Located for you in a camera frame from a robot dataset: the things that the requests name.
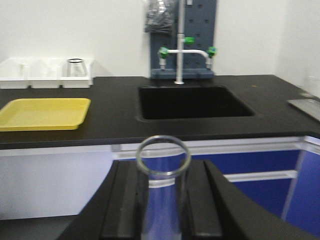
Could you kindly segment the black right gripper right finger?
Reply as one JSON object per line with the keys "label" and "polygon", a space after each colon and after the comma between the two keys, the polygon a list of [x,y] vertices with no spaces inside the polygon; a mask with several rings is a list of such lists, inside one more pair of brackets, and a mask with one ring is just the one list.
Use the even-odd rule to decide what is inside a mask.
{"label": "black right gripper right finger", "polygon": [[229,182],[209,160],[187,173],[186,240],[314,240],[264,209]]}

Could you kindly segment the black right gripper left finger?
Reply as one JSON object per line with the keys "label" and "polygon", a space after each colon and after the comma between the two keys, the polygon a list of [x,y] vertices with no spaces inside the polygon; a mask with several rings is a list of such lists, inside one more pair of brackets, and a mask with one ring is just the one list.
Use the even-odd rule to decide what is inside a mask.
{"label": "black right gripper left finger", "polygon": [[132,160],[115,160],[98,190],[59,240],[137,240],[137,169]]}

